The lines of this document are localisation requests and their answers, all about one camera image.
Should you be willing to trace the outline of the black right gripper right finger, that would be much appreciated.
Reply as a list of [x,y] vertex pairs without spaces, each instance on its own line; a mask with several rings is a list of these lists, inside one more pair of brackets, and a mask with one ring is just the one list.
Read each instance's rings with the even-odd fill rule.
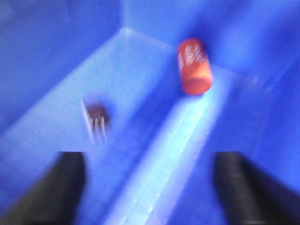
[[217,152],[214,186],[229,225],[298,225],[300,196],[243,155]]

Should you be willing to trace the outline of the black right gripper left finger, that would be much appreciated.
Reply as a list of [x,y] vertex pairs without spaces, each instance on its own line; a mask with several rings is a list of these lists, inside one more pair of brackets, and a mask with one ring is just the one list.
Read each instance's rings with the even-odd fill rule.
[[53,167],[0,219],[2,225],[71,225],[86,181],[84,155],[61,152]]

